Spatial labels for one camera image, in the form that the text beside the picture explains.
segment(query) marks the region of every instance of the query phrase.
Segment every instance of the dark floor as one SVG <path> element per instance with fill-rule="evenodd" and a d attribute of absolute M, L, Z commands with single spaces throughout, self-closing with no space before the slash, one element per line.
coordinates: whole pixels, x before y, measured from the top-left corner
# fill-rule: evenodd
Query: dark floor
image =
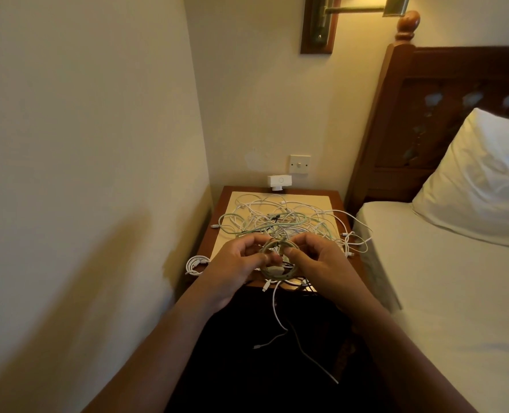
<path fill-rule="evenodd" d="M 242 287 L 206 325 L 166 411 L 393 410 L 363 341 L 332 303 L 279 289 L 276 310 L 285 327 L 293 324 L 304 351 L 340 378 L 339 385 L 300 353 L 292 330 L 253 349 L 282 329 L 272 312 L 272 291 Z"/>

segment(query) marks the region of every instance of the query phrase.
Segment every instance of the wooden knob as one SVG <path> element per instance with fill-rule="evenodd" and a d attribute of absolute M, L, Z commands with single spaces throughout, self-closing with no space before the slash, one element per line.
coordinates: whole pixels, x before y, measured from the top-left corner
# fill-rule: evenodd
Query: wooden knob
<path fill-rule="evenodd" d="M 418 11 L 411 10 L 405 13 L 405 16 L 397 21 L 396 40 L 409 42 L 415 36 L 419 23 L 421 23 L 421 15 Z"/>

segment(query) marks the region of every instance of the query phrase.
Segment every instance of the light switch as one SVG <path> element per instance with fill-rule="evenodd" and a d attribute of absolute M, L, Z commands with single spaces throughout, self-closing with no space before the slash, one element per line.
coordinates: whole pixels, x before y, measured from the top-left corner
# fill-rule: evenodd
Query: light switch
<path fill-rule="evenodd" d="M 310 155 L 290 155 L 289 156 L 289 173 L 290 174 L 307 174 L 310 169 Z"/>

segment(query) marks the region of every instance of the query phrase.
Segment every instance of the person's left hand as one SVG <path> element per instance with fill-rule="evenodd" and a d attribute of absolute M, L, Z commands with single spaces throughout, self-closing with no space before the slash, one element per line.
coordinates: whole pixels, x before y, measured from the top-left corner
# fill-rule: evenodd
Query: person's left hand
<path fill-rule="evenodd" d="M 227 242 L 186 293 L 208 298 L 214 312 L 223 309 L 255 268 L 283 263 L 275 252 L 258 252 L 269 239 L 268 235 L 251 233 Z"/>

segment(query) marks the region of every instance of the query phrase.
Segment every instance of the hand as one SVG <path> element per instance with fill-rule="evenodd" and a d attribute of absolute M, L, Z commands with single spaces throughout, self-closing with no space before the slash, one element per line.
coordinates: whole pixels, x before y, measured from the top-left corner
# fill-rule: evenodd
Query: hand
<path fill-rule="evenodd" d="M 258 252 L 269 239 L 251 233 L 227 242 L 186 293 L 206 299 L 213 312 L 223 309 L 255 268 L 283 263 L 275 252 Z"/>
<path fill-rule="evenodd" d="M 372 295 L 336 243 L 313 233 L 302 233 L 291 239 L 300 250 L 284 249 L 291 263 L 299 267 L 322 296 L 340 309 L 351 309 Z"/>

